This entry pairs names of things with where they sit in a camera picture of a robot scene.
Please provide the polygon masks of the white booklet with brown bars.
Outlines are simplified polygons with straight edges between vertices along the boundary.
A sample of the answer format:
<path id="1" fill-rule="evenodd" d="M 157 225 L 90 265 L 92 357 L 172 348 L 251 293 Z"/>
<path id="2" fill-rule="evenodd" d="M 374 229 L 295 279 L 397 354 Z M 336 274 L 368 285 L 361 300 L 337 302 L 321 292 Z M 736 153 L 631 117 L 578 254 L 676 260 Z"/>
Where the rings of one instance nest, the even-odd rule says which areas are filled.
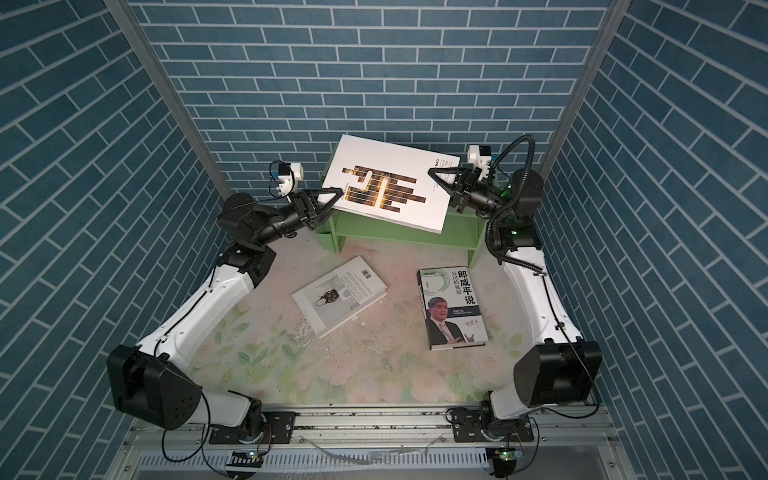
<path id="1" fill-rule="evenodd" d="M 457 156 L 343 135 L 322 186 L 342 190 L 337 210 L 440 234 L 450 196 L 428 171 L 459 162 Z"/>

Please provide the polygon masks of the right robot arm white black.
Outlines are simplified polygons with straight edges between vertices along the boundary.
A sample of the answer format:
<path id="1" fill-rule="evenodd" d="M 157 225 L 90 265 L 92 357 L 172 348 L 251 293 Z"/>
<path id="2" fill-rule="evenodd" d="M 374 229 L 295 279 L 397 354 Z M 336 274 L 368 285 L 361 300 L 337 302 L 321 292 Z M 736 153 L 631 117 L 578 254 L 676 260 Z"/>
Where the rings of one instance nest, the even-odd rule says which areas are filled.
<path id="1" fill-rule="evenodd" d="M 533 345 L 516 362 L 511 383 L 482 402 L 484 421 L 518 419 L 539 409 L 558 412 L 562 405 L 586 401 L 602 353 L 566 313 L 546 267 L 534 225 L 542 177 L 524 167 L 500 189 L 483 178 L 478 167 L 431 168 L 428 174 L 449 194 L 451 207 L 470 208 L 486 219 L 486 249 L 504 268 L 519 300 L 517 318 L 530 325 Z"/>

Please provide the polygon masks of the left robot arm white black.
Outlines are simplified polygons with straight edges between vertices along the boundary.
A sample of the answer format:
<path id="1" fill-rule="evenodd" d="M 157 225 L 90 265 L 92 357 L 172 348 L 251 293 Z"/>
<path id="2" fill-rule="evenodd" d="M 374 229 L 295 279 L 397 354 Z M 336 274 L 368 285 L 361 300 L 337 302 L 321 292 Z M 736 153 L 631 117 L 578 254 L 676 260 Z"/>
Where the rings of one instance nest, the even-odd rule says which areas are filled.
<path id="1" fill-rule="evenodd" d="M 207 392 L 185 373 L 215 327 L 267 276 L 276 253 L 272 242 L 315 230 L 342 198 L 340 188 L 289 194 L 276 208 L 247 193 L 227 198 L 217 218 L 232 237 L 200 288 L 155 331 L 135 346 L 119 345 L 107 358 L 116 410 L 165 430 L 188 423 L 239 431 L 248 441 L 263 431 L 261 403 L 245 394 Z"/>

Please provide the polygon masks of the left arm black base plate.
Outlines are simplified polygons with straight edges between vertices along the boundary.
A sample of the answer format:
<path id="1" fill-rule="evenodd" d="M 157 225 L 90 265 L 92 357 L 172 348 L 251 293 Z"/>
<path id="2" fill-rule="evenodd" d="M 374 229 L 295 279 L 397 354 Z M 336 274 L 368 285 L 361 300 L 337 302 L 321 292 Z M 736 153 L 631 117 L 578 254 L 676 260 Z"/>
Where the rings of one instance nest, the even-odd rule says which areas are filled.
<path id="1" fill-rule="evenodd" d="M 292 411 L 267 411 L 249 415 L 237 427 L 213 425 L 212 445 L 289 444 L 297 414 Z"/>

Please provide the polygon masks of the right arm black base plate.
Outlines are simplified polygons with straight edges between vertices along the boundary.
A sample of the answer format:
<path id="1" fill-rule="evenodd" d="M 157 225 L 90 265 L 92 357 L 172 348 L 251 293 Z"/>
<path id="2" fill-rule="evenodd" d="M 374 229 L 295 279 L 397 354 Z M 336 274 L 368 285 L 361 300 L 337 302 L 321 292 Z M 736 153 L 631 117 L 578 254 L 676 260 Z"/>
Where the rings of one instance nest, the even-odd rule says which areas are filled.
<path id="1" fill-rule="evenodd" d="M 480 409 L 450 407 L 444 417 L 457 443 L 510 442 L 534 440 L 531 424 L 525 419 L 499 420 Z"/>

